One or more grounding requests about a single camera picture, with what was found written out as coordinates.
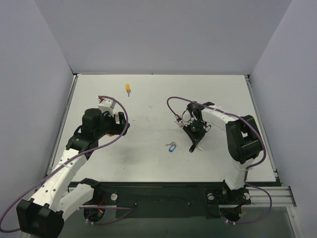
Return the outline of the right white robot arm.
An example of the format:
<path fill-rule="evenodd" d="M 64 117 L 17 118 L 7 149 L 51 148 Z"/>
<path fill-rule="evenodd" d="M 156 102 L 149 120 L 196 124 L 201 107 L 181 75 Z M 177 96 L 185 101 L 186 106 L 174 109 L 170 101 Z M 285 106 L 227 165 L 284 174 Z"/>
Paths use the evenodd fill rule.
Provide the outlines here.
<path fill-rule="evenodd" d="M 227 203 L 234 202 L 239 197 L 238 189 L 245 185 L 247 167 L 263 150 L 254 118 L 251 115 L 241 118 L 232 116 L 217 109 L 211 102 L 201 105 L 189 103 L 186 111 L 189 116 L 178 121 L 183 123 L 183 130 L 192 141 L 189 149 L 191 153 L 198 148 L 209 125 L 216 126 L 226 133 L 227 148 L 232 162 L 224 180 L 227 187 L 221 190 L 221 197 Z"/>

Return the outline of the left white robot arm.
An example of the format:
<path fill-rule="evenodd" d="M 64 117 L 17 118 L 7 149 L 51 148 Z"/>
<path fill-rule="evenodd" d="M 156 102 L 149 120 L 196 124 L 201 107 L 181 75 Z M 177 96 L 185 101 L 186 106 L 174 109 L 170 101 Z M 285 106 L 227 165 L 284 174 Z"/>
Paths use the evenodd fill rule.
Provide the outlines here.
<path fill-rule="evenodd" d="M 126 110 L 116 116 L 111 109 L 85 110 L 82 124 L 69 139 L 60 162 L 29 200 L 19 201 L 16 211 L 20 230 L 40 238 L 56 238 L 80 206 L 100 202 L 102 192 L 93 179 L 84 180 L 67 195 L 64 192 L 92 153 L 100 149 L 99 140 L 107 134 L 122 137 L 128 127 Z"/>

